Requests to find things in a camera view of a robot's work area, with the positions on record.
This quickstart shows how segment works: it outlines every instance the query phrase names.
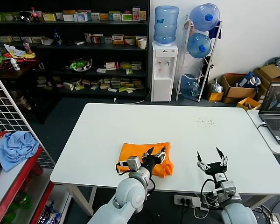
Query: wire mesh panel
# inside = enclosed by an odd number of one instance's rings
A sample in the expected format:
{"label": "wire mesh panel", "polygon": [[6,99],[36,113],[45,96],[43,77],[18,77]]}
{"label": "wire mesh panel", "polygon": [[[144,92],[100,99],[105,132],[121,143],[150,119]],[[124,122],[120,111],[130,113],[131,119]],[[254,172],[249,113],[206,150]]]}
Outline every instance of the wire mesh panel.
{"label": "wire mesh panel", "polygon": [[48,154],[0,80],[0,132],[3,131],[9,131],[11,133],[15,131],[26,131],[31,133],[43,149],[38,157],[37,163],[43,168],[54,168],[55,162],[52,157]]}

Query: water jug rack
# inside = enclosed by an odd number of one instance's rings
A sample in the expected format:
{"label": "water jug rack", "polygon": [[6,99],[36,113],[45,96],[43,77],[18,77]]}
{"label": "water jug rack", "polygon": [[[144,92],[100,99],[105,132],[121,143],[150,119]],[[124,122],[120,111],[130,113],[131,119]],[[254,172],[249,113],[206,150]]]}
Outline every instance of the water jug rack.
{"label": "water jug rack", "polygon": [[[202,92],[203,92],[206,80],[208,78],[208,75],[209,75],[209,71],[210,71],[210,69],[213,69],[213,66],[214,66],[212,64],[212,60],[213,60],[215,48],[216,48],[216,45],[217,45],[217,41],[219,39],[219,34],[221,32],[222,22],[220,22],[219,25],[216,26],[216,27],[218,27],[218,32],[217,32],[216,38],[213,42],[213,47],[212,47],[212,50],[210,52],[210,56],[208,55],[208,56],[203,58],[202,66],[199,69],[199,75],[198,75],[198,77],[194,78],[195,80],[197,80],[198,83],[200,83],[202,77],[204,78],[203,81],[202,81],[202,84],[200,84],[201,92],[199,94],[197,102],[200,102]],[[182,76],[187,77],[184,73],[184,62],[185,62],[185,57],[186,57],[186,54],[187,54],[187,45],[188,45],[189,34],[190,34],[191,30],[193,30],[193,29],[194,29],[194,24],[191,20],[189,20],[189,15],[186,15],[186,20],[185,20],[185,23],[184,23],[184,26],[183,26],[182,44],[181,44],[181,48],[179,50],[178,60],[177,60],[178,65],[177,65],[176,72],[177,72],[177,75],[179,76],[179,82],[178,82],[178,86],[176,88],[176,99],[175,99],[176,101],[178,101],[178,96],[179,96],[179,94],[181,94],[180,86],[181,86]],[[207,64],[207,69],[206,69],[205,72],[203,72],[203,65],[204,64]]]}

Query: white wall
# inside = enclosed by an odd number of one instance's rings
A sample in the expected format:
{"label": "white wall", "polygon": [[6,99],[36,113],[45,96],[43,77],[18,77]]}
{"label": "white wall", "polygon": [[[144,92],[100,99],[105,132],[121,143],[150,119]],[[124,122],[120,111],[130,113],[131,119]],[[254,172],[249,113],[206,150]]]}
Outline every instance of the white wall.
{"label": "white wall", "polygon": [[[176,31],[179,45],[185,15],[203,3],[215,4],[223,21],[222,39],[216,47],[209,80],[228,72],[247,73],[268,59],[280,56],[280,0],[151,0],[150,40],[154,39],[157,6],[179,7]],[[190,73],[197,74],[199,60],[189,55],[185,66]]]}

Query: white table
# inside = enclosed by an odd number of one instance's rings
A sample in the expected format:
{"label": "white table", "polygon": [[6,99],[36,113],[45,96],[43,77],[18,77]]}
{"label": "white table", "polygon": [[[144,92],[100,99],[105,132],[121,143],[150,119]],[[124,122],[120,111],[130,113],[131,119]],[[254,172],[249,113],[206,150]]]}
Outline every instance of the white table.
{"label": "white table", "polygon": [[[125,142],[171,142],[174,173],[165,179],[153,177],[158,191],[200,192],[209,177],[197,167],[197,151],[203,161],[211,163],[220,160],[218,147],[229,156],[226,175],[234,180],[240,194],[280,195],[280,166],[241,108],[89,103],[51,181],[67,185],[73,198],[91,215],[96,187],[115,188],[127,177],[115,171]],[[89,202],[77,186],[94,187]],[[204,190],[213,190],[213,185],[207,184]]]}
{"label": "white table", "polygon": [[[259,126],[263,121],[260,119],[258,115],[259,110],[248,110],[248,115],[255,124],[256,127]],[[269,129],[267,127],[259,127],[259,132],[263,139],[266,141],[267,145],[271,149],[272,153],[280,155],[280,145],[276,141],[276,139],[272,136]]]}
{"label": "white table", "polygon": [[[258,113],[259,110],[248,110],[247,111],[249,117],[253,121],[255,127],[257,128],[263,121],[260,119]],[[266,144],[269,146],[270,150],[273,154],[280,155],[280,145],[276,141],[276,139],[272,136],[269,129],[267,127],[261,126],[258,129],[259,133],[265,140]],[[255,208],[262,204],[263,202],[269,200],[272,196],[257,196],[254,197],[252,201],[248,201],[247,205]]]}

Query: paper cup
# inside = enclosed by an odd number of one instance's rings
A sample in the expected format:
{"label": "paper cup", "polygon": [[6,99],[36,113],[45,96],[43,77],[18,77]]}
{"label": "paper cup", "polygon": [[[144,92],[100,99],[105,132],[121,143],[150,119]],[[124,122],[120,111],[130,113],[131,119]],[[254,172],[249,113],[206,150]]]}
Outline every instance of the paper cup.
{"label": "paper cup", "polygon": [[139,40],[139,42],[140,42],[140,49],[145,49],[147,40],[141,39]]}

